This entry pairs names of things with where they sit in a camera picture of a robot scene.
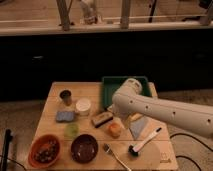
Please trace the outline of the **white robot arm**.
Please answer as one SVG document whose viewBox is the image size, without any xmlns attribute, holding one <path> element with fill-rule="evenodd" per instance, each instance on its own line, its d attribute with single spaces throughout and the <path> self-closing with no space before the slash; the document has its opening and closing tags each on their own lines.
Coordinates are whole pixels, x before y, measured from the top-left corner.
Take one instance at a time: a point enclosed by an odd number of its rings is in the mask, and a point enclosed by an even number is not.
<svg viewBox="0 0 213 171">
<path fill-rule="evenodd" d="M 170 101 L 141 95 L 142 84 L 126 79 L 113 93 L 112 103 L 122 112 L 140 113 L 206 138 L 213 138 L 213 106 Z"/>
</svg>

